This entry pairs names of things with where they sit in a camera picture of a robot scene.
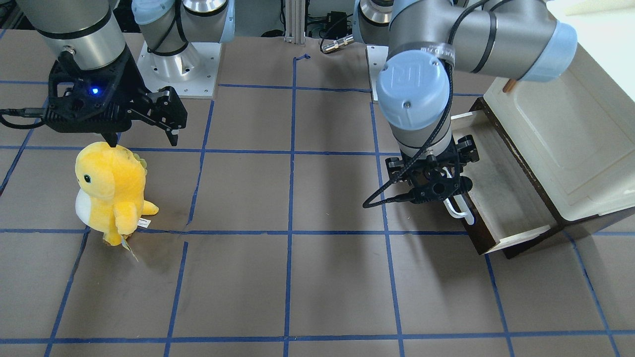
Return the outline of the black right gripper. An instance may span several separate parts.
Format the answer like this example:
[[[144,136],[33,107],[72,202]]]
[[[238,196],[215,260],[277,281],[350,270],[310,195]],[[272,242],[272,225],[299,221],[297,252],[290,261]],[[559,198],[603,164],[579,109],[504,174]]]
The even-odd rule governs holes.
[[[62,51],[49,74],[48,106],[42,122],[62,133],[100,133],[111,148],[134,120],[164,131],[170,145],[178,144],[188,112],[177,91],[166,86],[150,93],[130,49],[95,70],[82,70],[75,56]]]

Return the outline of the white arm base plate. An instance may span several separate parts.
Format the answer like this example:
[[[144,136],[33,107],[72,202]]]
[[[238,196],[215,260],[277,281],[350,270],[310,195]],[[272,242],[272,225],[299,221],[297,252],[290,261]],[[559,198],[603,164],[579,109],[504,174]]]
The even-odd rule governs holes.
[[[367,45],[368,77],[371,85],[372,102],[378,104],[377,79],[387,61],[389,47]]]
[[[211,99],[221,52],[220,43],[190,43],[180,54],[162,57],[150,54],[143,43],[137,67],[152,92],[171,86],[182,99]]]

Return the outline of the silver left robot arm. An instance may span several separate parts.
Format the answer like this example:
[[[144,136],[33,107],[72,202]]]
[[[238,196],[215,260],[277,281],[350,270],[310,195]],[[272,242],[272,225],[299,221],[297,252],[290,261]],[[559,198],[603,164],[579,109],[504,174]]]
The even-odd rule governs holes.
[[[386,161],[388,181],[364,208],[443,201],[472,189],[463,167],[479,160],[472,136],[450,127],[456,71],[546,83],[573,61],[578,34],[549,15],[544,0],[373,0],[390,7],[381,44],[378,104],[401,158]]]

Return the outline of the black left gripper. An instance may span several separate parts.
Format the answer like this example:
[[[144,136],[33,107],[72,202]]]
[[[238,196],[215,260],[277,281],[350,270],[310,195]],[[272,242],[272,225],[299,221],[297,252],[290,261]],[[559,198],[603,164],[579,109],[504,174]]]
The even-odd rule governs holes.
[[[391,157],[385,159],[388,178],[405,181],[410,191],[388,199],[388,202],[411,202],[414,204],[443,201],[448,197],[461,195],[473,188],[473,181],[462,176],[463,167],[469,162],[479,161],[478,149],[472,135],[452,139],[449,146],[435,160],[426,158],[415,161],[414,165],[401,176],[401,171],[408,157]]]

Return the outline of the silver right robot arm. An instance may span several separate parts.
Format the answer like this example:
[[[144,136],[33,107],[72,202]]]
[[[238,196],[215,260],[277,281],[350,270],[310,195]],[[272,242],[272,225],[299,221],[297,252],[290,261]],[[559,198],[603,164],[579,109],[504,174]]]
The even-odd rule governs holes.
[[[19,8],[56,56],[45,108],[3,109],[1,116],[38,118],[60,133],[95,133],[111,147],[134,120],[161,129],[172,146],[188,122],[177,83],[203,79],[197,43],[227,43],[235,34],[233,0],[133,0],[134,22],[146,43],[147,86],[109,0],[19,0]]]

